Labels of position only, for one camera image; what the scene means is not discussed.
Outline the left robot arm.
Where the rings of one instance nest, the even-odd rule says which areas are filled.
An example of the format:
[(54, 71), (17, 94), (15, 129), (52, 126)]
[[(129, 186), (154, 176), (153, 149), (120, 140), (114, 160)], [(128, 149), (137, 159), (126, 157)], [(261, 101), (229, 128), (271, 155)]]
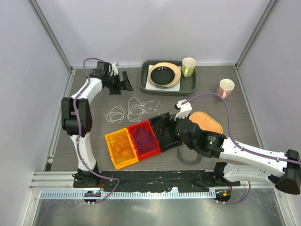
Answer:
[(84, 85), (71, 97), (61, 100), (61, 126), (72, 140), (78, 158), (74, 180), (94, 188), (99, 185), (100, 179), (119, 179), (108, 178), (99, 173), (90, 141), (93, 126), (90, 104), (104, 88), (108, 89), (110, 95), (120, 95), (122, 91), (134, 89), (127, 72), (119, 73), (117, 63), (91, 57), (84, 60), (83, 66), (87, 76)]

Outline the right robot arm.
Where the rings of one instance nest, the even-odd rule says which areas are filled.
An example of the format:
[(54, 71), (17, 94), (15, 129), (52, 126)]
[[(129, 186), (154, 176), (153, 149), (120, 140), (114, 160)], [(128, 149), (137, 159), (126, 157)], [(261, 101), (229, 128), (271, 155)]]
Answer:
[(297, 151), (274, 152), (246, 145), (224, 134), (202, 130), (189, 118), (175, 121), (176, 136), (190, 149), (207, 157), (244, 163), (245, 170), (222, 163), (212, 174), (213, 182), (223, 186), (227, 182), (271, 182), (287, 194), (301, 193), (301, 158)]

